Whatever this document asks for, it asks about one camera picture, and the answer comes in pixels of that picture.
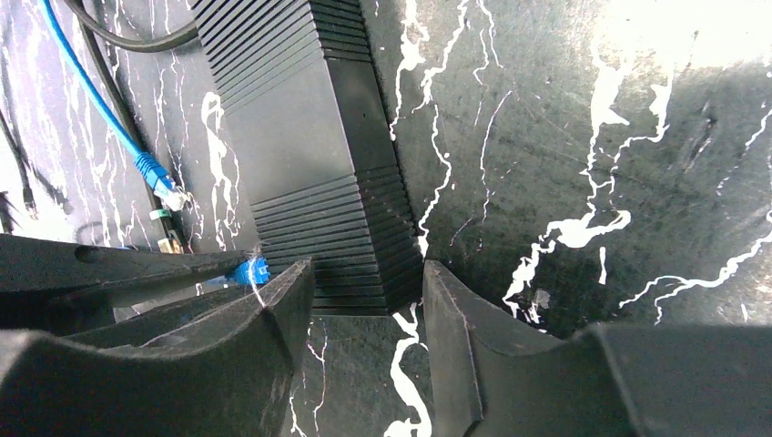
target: cable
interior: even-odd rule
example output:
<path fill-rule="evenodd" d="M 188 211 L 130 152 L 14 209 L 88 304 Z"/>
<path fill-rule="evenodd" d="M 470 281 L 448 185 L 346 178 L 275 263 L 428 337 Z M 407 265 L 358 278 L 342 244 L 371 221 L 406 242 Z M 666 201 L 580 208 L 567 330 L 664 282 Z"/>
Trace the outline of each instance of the cable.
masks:
<path fill-rule="evenodd" d="M 74 1 L 78 6 L 83 6 L 83 0 Z M 120 119 L 120 122 L 128 135 L 131 137 L 131 139 L 134 140 L 135 144 L 137 144 L 139 150 L 148 152 L 149 147 L 143 141 L 142 136 L 139 135 L 139 127 L 137 126 L 137 122 L 131 114 L 126 100 L 118 90 L 115 80 L 113 80 L 112 75 L 110 75 L 109 67 L 107 66 L 105 57 L 102 55 L 102 51 L 99 48 L 97 39 L 94 37 L 94 33 L 82 22 L 80 23 L 80 30 L 81 33 L 83 33 L 84 39 L 86 40 L 86 49 L 88 49 L 88 53 L 91 55 L 91 60 L 94 62 L 94 66 L 96 67 L 96 71 L 99 74 L 99 78 L 102 80 L 102 83 L 105 84 L 105 88 L 107 89 L 107 96 L 110 98 L 110 101 L 113 104 L 113 108 L 117 112 L 117 117 Z M 164 210 L 164 207 L 161 204 L 161 200 L 156 197 L 155 194 L 153 194 L 153 190 L 150 188 L 150 186 L 146 184 L 145 188 L 147 191 L 147 198 L 150 200 L 150 205 L 152 206 L 153 211 Z M 177 232 L 174 229 L 174 224 L 171 221 L 171 218 L 166 215 L 157 215 L 157 220 L 160 222 L 164 236 L 167 239 L 173 239 L 177 235 Z"/>
<path fill-rule="evenodd" d="M 26 165 L 22 151 L 14 141 L 14 136 L 11 135 L 11 129 L 8 127 L 8 123 L 5 121 L 5 115 L 0 111 L 0 128 L 3 130 L 5 136 L 5 142 L 11 148 L 11 152 L 14 154 L 14 160 L 16 166 L 19 167 L 19 177 L 22 179 L 22 198 L 25 202 L 25 208 L 27 213 L 32 219 L 37 219 L 37 206 L 35 204 L 35 196 L 32 194 L 32 188 L 29 186 L 29 176 L 26 174 Z"/>
<path fill-rule="evenodd" d="M 109 30 L 105 29 L 99 24 L 91 15 L 86 12 L 82 3 L 78 3 L 77 0 L 65 0 L 65 3 L 72 10 L 80 20 L 81 24 L 88 27 L 89 30 L 95 34 L 103 37 L 107 42 L 113 46 L 118 46 L 132 52 L 139 53 L 157 53 L 165 52 L 173 48 L 182 46 L 198 37 L 198 29 L 196 28 L 196 22 L 190 22 L 183 26 L 178 31 L 173 32 L 167 36 L 161 36 L 160 38 L 150 41 L 137 41 L 134 39 L 127 39 L 122 36 L 118 36 Z"/>
<path fill-rule="evenodd" d="M 147 184 L 153 189 L 153 192 L 163 200 L 166 206 L 173 211 L 180 211 L 185 207 L 188 202 L 188 195 L 175 184 L 174 179 L 168 174 L 165 168 L 161 166 L 152 155 L 148 152 L 139 149 L 137 143 L 129 136 L 126 130 L 121 126 L 120 122 L 116 119 L 116 116 L 112 113 L 110 108 L 105 103 L 102 96 L 99 95 L 94 84 L 91 83 L 91 79 L 88 77 L 88 73 L 80 65 L 77 60 L 75 52 L 67 42 L 64 32 L 61 26 L 56 21 L 54 15 L 54 9 L 51 7 L 50 0 L 40 0 L 40 5 L 45 10 L 45 18 L 48 26 L 54 34 L 54 39 L 59 46 L 59 49 L 65 55 L 65 59 L 70 67 L 76 73 L 77 78 L 80 80 L 81 85 L 86 89 L 91 101 L 96 106 L 97 112 L 105 119 L 108 125 L 113 128 L 118 136 L 118 139 L 128 150 L 134 159 L 134 165 L 142 174 Z"/>

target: ribbed black device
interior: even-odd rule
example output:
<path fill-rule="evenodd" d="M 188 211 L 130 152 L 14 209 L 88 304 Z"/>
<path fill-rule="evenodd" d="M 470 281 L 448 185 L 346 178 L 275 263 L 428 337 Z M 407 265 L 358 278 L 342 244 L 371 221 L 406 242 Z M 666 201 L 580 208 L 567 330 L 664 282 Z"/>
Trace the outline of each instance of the ribbed black device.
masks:
<path fill-rule="evenodd" d="M 317 314 L 386 315 L 422 258 L 358 0 L 198 0 L 272 274 L 312 255 Z"/>

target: black cable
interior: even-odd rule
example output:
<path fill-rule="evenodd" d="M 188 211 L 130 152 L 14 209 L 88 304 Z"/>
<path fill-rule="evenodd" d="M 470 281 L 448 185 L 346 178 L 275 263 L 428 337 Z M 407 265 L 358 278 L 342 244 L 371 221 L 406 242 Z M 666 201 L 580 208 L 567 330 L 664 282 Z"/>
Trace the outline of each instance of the black cable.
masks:
<path fill-rule="evenodd" d="M 26 165 L 24 162 L 24 156 L 19 146 L 14 140 L 14 136 L 11 134 L 11 129 L 8 127 L 8 123 L 5 122 L 5 116 L 0 111 L 0 128 L 3 130 L 3 136 L 8 146 L 11 148 L 11 152 L 14 154 L 14 160 L 16 166 L 19 168 L 19 177 L 22 179 L 22 198 L 25 202 L 25 208 L 32 219 L 37 219 L 37 207 L 35 205 L 35 196 L 32 194 L 32 189 L 29 186 L 29 176 L 26 174 Z"/>
<path fill-rule="evenodd" d="M 74 2 L 79 7 L 83 8 L 83 0 L 67 0 L 67 2 Z M 137 122 L 135 121 L 134 116 L 131 114 L 131 111 L 128 108 L 126 100 L 124 100 L 123 96 L 118 90 L 115 80 L 110 75 L 110 69 L 107 66 L 107 62 L 105 62 L 104 55 L 102 55 L 102 52 L 99 49 L 99 44 L 97 43 L 97 39 L 94 37 L 94 33 L 91 32 L 91 29 L 82 22 L 80 23 L 80 30 L 83 32 L 83 37 L 86 40 L 86 48 L 88 49 L 88 53 L 91 55 L 92 61 L 94 61 L 94 66 L 96 67 L 96 71 L 99 74 L 99 78 L 102 80 L 102 83 L 105 84 L 107 95 L 113 104 L 116 117 L 120 121 L 121 125 L 123 125 L 131 139 L 134 140 L 134 142 L 137 144 L 137 147 L 139 147 L 139 149 L 143 152 L 149 151 L 147 143 L 145 143 L 144 139 L 139 134 L 139 127 L 137 126 Z M 145 186 L 147 198 L 150 200 L 150 204 L 152 205 L 153 209 L 164 209 L 161 200 L 156 197 L 155 194 L 153 194 L 152 188 L 150 188 L 150 186 L 147 184 L 143 185 Z M 164 231 L 164 237 L 179 237 L 170 218 L 161 217 L 159 221 L 161 223 L 161 228 Z"/>
<path fill-rule="evenodd" d="M 65 0 L 65 3 L 72 10 L 80 21 L 81 26 L 87 27 L 91 32 L 101 36 L 113 46 L 118 46 L 132 52 L 157 53 L 171 50 L 182 46 L 198 37 L 198 29 L 195 22 L 183 26 L 178 31 L 167 36 L 152 39 L 150 41 L 137 41 L 118 36 L 97 22 L 86 12 L 81 0 Z"/>

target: green band on cable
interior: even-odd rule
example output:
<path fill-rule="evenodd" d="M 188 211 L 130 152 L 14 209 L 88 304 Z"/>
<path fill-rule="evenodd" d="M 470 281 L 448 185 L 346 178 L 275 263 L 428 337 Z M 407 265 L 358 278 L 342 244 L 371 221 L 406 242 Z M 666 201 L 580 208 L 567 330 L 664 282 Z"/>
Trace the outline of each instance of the green band on cable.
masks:
<path fill-rule="evenodd" d="M 150 211 L 151 220 L 158 220 L 163 217 L 171 217 L 171 213 L 168 209 L 156 209 L 155 211 Z"/>

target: black marble surface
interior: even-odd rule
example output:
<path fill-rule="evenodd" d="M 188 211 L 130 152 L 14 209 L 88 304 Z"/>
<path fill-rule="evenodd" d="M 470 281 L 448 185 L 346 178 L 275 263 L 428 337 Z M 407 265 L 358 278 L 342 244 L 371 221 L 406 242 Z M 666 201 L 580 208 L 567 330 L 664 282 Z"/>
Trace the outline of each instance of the black marble surface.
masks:
<path fill-rule="evenodd" d="M 772 5 L 362 8 L 428 258 L 563 338 L 600 320 L 769 322 Z M 73 17 L 56 10 L 86 59 Z M 95 12 L 130 37 L 191 19 L 174 0 L 107 0 Z M 19 214 L 20 233 L 154 246 L 142 180 L 37 2 L 3 4 L 0 31 L 3 109 L 36 168 L 40 219 Z M 179 218 L 189 246 L 254 248 L 239 186 L 260 175 L 228 146 L 200 47 L 108 52 L 149 144 L 196 200 Z M 0 189 L 21 205 L 0 154 Z M 432 435 L 424 344 L 420 305 L 387 319 L 314 318 L 284 434 Z"/>

